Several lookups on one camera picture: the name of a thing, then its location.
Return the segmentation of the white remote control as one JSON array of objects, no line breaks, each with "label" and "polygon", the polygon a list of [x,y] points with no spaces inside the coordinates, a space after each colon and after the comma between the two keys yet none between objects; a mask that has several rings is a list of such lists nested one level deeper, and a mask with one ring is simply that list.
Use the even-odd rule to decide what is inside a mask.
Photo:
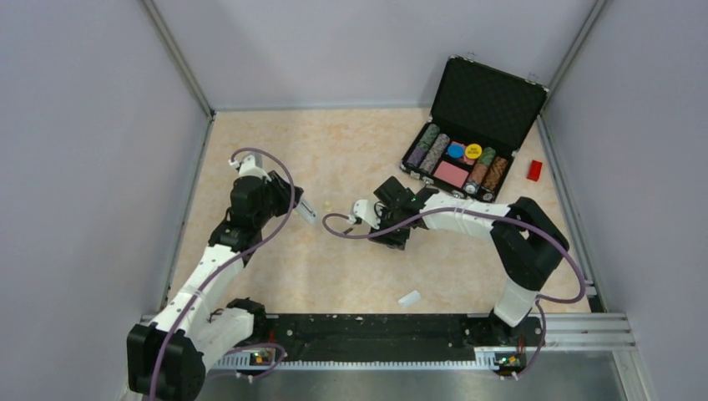
[{"label": "white remote control", "polygon": [[316,222],[316,210],[304,198],[299,201],[295,211],[307,224],[313,225]]}]

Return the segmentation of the white battery cover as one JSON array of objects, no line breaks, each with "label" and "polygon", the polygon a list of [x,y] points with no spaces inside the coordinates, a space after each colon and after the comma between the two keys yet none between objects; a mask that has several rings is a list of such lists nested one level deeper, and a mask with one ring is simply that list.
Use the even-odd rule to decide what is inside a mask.
[{"label": "white battery cover", "polygon": [[397,303],[401,308],[412,307],[416,303],[422,300],[422,295],[419,291],[413,290],[406,294],[405,296],[398,299]]}]

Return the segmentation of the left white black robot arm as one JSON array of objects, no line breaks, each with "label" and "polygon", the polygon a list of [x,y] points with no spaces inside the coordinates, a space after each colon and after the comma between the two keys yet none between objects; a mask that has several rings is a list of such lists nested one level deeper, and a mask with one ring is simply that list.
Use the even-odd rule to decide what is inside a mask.
[{"label": "left white black robot arm", "polygon": [[212,317],[227,287],[269,239],[265,225],[283,222],[303,195],[290,173],[241,173],[230,205],[211,232],[202,257],[185,284],[147,324],[134,325],[126,340],[128,387],[151,400],[194,400],[209,370],[239,343],[257,345],[268,332],[250,305],[227,307]]}]

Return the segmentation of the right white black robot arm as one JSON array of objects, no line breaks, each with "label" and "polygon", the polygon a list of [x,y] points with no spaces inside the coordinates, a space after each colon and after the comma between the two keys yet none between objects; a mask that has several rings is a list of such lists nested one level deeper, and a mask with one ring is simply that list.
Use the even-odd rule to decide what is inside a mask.
[{"label": "right white black robot arm", "polygon": [[451,231],[494,244],[507,275],[489,322],[492,338],[511,344],[523,334],[528,316],[546,281],[569,251],[569,243],[539,204],[520,197],[511,204],[458,198],[433,187],[418,192],[388,178],[375,201],[358,200],[353,219],[370,227],[372,241],[404,249],[416,228]]}]

